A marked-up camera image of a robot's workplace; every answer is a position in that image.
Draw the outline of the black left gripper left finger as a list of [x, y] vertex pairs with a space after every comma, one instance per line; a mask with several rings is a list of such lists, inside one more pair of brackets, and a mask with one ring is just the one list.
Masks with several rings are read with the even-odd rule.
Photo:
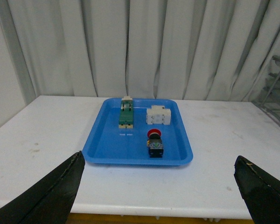
[[64, 224], [84, 171], [82, 152], [74, 153], [40, 181], [0, 208], [0, 224]]

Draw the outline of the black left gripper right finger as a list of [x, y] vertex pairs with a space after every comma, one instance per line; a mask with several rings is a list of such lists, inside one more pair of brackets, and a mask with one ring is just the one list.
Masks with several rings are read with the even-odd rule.
[[280, 181], [238, 156], [234, 177], [252, 220], [256, 224], [280, 224]]

